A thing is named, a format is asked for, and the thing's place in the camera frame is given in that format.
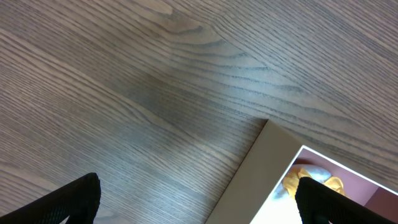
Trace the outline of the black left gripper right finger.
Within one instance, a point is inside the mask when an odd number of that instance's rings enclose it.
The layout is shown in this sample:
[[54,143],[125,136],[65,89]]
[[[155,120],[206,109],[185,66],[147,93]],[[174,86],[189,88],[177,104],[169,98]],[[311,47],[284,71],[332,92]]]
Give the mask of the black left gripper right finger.
[[309,177],[300,178],[295,200],[303,224],[395,224]]

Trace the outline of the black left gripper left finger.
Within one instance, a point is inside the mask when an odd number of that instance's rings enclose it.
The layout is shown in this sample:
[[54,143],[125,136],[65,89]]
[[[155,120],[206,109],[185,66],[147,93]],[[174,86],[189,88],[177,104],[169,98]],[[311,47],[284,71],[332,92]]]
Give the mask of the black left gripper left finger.
[[1,224],[93,224],[100,200],[100,180],[91,172],[2,216]]

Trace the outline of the white plush duck toy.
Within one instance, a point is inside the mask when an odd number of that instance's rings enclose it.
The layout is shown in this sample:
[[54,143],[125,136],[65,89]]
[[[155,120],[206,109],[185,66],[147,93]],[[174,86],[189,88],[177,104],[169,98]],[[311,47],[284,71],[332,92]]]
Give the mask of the white plush duck toy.
[[257,224],[302,224],[295,194],[302,177],[310,177],[326,187],[345,194],[343,182],[324,168],[310,164],[293,165],[279,182],[274,193],[254,217]]

